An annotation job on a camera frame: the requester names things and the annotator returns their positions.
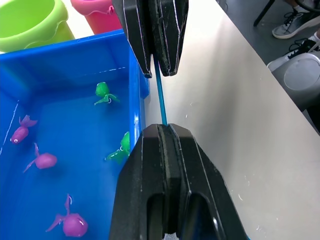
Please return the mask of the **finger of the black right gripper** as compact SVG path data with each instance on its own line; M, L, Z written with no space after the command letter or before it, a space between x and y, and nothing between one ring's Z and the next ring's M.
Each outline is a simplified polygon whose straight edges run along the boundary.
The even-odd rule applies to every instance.
M187 0L151 0L149 13L155 55L165 77L178 72L189 11Z
M151 52L142 0L113 0L113 7L145 78L151 78Z

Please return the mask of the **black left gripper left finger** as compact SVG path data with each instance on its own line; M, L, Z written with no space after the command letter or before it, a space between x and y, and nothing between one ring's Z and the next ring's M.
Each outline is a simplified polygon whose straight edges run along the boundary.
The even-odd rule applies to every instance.
M173 132L151 124L118 176L109 239L162 240L172 232Z

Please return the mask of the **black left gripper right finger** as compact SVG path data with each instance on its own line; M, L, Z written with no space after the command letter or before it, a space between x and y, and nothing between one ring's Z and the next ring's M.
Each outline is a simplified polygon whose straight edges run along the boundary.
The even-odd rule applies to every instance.
M246 240L247 233L222 174L192 133L171 124L186 183L186 209L181 240Z

